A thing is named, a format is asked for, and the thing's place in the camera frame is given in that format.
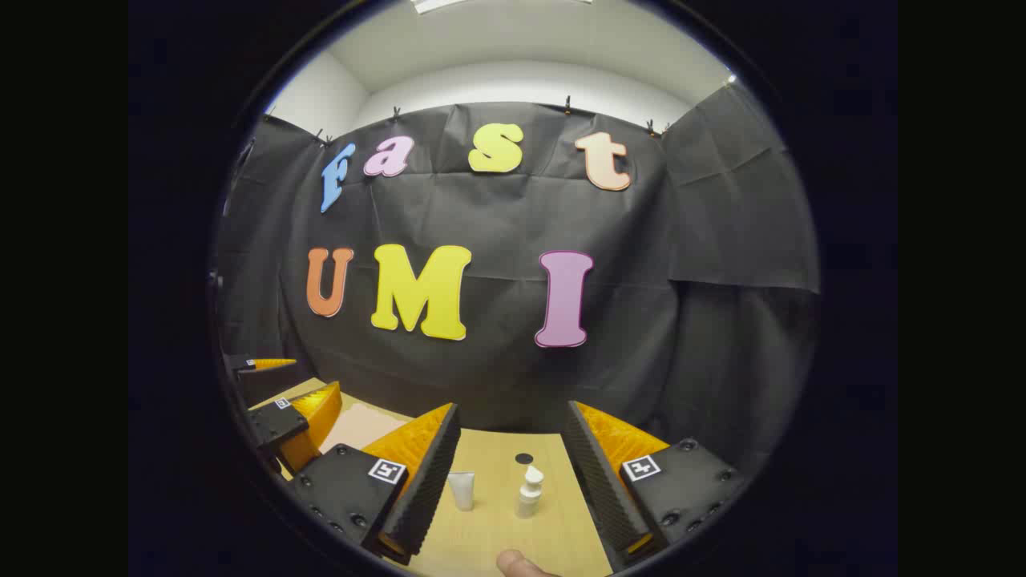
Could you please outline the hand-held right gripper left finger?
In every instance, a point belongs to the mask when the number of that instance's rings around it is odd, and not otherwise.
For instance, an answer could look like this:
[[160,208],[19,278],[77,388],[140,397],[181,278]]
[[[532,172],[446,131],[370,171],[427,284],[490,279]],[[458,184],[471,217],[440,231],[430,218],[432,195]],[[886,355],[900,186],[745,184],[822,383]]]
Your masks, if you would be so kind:
[[336,539],[408,565],[434,520],[461,431],[458,405],[445,403],[362,450],[337,443],[289,485]]

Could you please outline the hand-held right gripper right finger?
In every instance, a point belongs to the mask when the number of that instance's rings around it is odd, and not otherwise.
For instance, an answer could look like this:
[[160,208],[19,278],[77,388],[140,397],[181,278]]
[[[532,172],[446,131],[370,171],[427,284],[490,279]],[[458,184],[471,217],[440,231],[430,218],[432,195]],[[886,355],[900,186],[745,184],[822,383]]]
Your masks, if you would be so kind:
[[664,443],[579,401],[561,438],[600,539],[626,567],[696,538],[748,483],[703,443]]

